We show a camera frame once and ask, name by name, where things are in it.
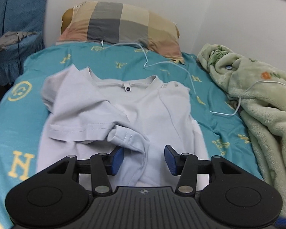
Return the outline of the grey cloth on chair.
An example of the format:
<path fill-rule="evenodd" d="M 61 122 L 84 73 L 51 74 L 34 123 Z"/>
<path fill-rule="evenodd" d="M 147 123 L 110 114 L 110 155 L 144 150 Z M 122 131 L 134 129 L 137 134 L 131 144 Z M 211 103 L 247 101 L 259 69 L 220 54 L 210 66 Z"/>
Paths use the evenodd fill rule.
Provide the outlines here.
<path fill-rule="evenodd" d="M 20 43 L 23 38 L 37 34 L 37 32 L 28 31 L 8 31 L 0 37 L 0 51 L 5 50 L 10 45 Z"/>

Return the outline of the teal patterned bed sheet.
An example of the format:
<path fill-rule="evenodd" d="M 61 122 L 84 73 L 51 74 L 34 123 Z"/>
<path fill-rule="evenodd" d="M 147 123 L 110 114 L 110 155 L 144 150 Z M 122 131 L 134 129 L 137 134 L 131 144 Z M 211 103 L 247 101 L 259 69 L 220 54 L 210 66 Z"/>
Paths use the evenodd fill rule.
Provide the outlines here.
<path fill-rule="evenodd" d="M 190 88 L 191 114 L 199 123 L 208 153 L 220 155 L 256 177 L 261 177 L 246 126 L 225 93 L 196 62 L 183 55 L 177 66 L 169 59 L 138 46 L 101 46 L 73 42 L 43 49 L 29 56 L 24 73 L 0 102 L 0 228 L 11 228 L 4 200 L 11 188 L 35 173 L 38 144 L 48 112 L 41 99 L 47 76 L 75 65 L 100 78 L 123 81 L 157 75 Z"/>

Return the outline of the checkered pillow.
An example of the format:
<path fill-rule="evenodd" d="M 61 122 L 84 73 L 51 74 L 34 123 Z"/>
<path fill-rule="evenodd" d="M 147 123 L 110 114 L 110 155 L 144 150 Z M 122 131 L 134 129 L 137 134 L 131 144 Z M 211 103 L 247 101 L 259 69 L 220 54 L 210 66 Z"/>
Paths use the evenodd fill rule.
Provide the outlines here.
<path fill-rule="evenodd" d="M 129 4 L 93 1 L 74 6 L 62 16 L 58 41 L 137 43 L 175 63 L 184 63 L 176 24 Z"/>

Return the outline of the blue covered chair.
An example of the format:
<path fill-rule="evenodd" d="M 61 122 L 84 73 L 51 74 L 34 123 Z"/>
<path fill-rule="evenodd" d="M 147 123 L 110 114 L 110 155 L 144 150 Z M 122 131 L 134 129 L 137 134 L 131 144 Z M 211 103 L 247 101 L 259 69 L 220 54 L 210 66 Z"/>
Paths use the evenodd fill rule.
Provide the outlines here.
<path fill-rule="evenodd" d="M 47 0 L 0 0 L 0 37 L 15 33 L 16 42 L 0 51 L 0 86 L 23 73 L 28 56 L 44 49 L 43 28 Z"/>

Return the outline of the light green fleece blanket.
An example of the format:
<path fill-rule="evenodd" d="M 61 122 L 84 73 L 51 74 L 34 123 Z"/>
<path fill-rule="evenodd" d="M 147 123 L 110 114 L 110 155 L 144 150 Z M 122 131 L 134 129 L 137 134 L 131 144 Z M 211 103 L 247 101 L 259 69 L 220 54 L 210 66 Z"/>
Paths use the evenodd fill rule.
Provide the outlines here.
<path fill-rule="evenodd" d="M 220 44 L 205 44 L 197 58 L 239 106 L 262 177 L 279 191 L 286 217 L 286 73 Z"/>

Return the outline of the white t-shirt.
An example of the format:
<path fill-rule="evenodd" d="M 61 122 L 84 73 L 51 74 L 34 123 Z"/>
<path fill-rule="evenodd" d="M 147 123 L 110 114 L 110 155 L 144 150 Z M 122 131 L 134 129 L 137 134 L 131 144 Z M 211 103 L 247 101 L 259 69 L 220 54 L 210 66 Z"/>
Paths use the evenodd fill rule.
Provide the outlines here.
<path fill-rule="evenodd" d="M 207 160 L 209 155 L 198 123 L 191 116 L 190 91 L 176 81 L 157 76 L 121 81 L 99 79 L 90 68 L 75 66 L 45 79 L 42 100 L 49 111 L 40 138 L 36 171 L 68 155 L 89 159 L 124 149 L 124 160 L 113 187 L 171 186 L 164 159 L 170 145 L 180 154 Z"/>

